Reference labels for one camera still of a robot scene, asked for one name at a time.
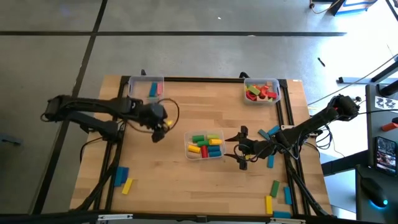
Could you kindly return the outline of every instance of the computer mouse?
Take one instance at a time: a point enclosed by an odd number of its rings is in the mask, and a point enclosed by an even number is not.
[[[369,199],[378,207],[385,207],[388,204],[388,200],[383,189],[372,178],[362,178],[361,188]]]

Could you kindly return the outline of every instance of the green block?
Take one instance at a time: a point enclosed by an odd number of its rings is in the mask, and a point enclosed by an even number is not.
[[[276,197],[278,194],[278,188],[279,188],[279,181],[274,180],[274,183],[272,184],[272,189],[271,189],[271,196]]]
[[[198,141],[198,147],[200,146],[209,146],[209,141]]]
[[[208,134],[207,140],[209,139],[220,139],[220,137],[217,134]]]
[[[256,96],[258,96],[260,94],[260,90],[258,90],[256,87],[254,86],[249,86],[248,90],[250,92],[252,92],[253,94],[255,94]]]
[[[198,141],[204,141],[205,136],[192,136],[192,141],[193,143],[198,142]]]

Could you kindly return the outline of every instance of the plastic container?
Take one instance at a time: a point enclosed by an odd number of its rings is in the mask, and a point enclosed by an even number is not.
[[[196,146],[195,143],[192,142],[192,136],[196,136],[196,135],[204,135],[205,136],[205,140],[207,139],[207,135],[208,134],[216,134],[220,137],[220,139],[223,141],[223,143],[220,144],[220,151],[221,151],[221,156],[217,156],[217,157],[207,157],[207,158],[202,158],[201,154],[198,154],[198,157],[190,157],[189,155],[192,152],[188,152],[188,145],[189,144],[193,144],[194,146]],[[201,159],[216,159],[216,158],[221,158],[223,157],[223,155],[226,152],[226,146],[225,146],[225,141],[224,141],[224,134],[223,131],[220,129],[214,129],[214,130],[203,130],[203,131],[189,131],[186,132],[184,134],[184,151],[185,151],[185,157],[189,160],[201,160]]]
[[[162,93],[159,95],[156,93],[154,97],[151,97],[149,92],[154,82],[161,83]],[[128,91],[131,98],[142,99],[144,103],[158,102],[164,97],[164,77],[149,77],[147,75],[130,77]]]
[[[248,98],[246,98],[246,91],[245,91],[245,86],[246,85],[259,85],[263,86],[267,82],[272,82],[272,91],[277,94],[277,98],[272,100],[272,102],[268,102],[267,100],[257,100],[257,101],[251,101]],[[268,105],[272,106],[276,104],[280,100],[280,88],[279,88],[279,81],[275,78],[245,78],[243,82],[243,98],[244,102],[247,104],[251,105]]]

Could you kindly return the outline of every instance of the concrete floor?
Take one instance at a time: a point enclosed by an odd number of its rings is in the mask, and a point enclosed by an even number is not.
[[[0,0],[0,31],[92,31],[101,1]],[[321,10],[328,5],[317,5]],[[100,31],[347,32],[344,37],[97,37],[79,96],[97,97],[104,75],[301,79],[312,102],[361,77],[398,53],[398,22],[382,0],[357,16],[315,15],[308,3],[261,0],[109,1]],[[44,174],[58,124],[43,123],[47,99],[70,94],[89,37],[0,35],[0,133],[22,138],[22,147],[0,145],[0,213],[26,213]],[[364,86],[342,94],[364,96]],[[318,109],[328,102],[312,105]],[[364,116],[332,124],[336,150],[366,148]],[[350,132],[362,127],[362,140]],[[70,126],[44,212],[68,210],[86,134]],[[340,157],[332,149],[322,152]]]

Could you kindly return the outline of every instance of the wooden tabletop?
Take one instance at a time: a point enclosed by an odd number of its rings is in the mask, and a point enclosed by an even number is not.
[[[99,93],[100,99],[117,96],[120,76],[105,76]],[[303,85],[300,80],[287,80],[295,124],[309,118]],[[165,82],[165,97],[174,99],[180,107],[176,127],[158,143],[150,134],[126,128],[120,166],[129,167],[134,179],[128,195],[123,187],[115,187],[112,210],[131,213],[174,213],[204,215],[265,216],[264,197],[271,192],[274,180],[280,181],[273,209],[291,212],[285,204],[283,187],[287,186],[283,155],[275,155],[274,168],[267,168],[267,159],[248,164],[248,170],[239,170],[239,164],[230,157],[189,161],[184,154],[184,133],[207,129],[222,129],[225,138],[236,135],[241,125],[249,128],[250,139],[262,140],[258,130],[269,130],[278,125],[275,106],[248,106],[243,103],[242,83]],[[147,96],[142,91],[138,98]],[[284,98],[281,99],[285,111]],[[175,120],[175,105],[164,103],[171,120]],[[106,114],[96,118],[109,120]],[[287,115],[284,112],[285,124]],[[88,141],[98,138],[91,133]],[[235,142],[227,142],[227,153],[233,153]],[[106,143],[98,141],[86,146],[76,181],[71,208],[79,206],[97,184]],[[318,152],[303,146],[300,154],[307,188],[327,212],[331,213]],[[104,207],[108,186],[101,199]],[[296,188],[300,213],[302,201]]]

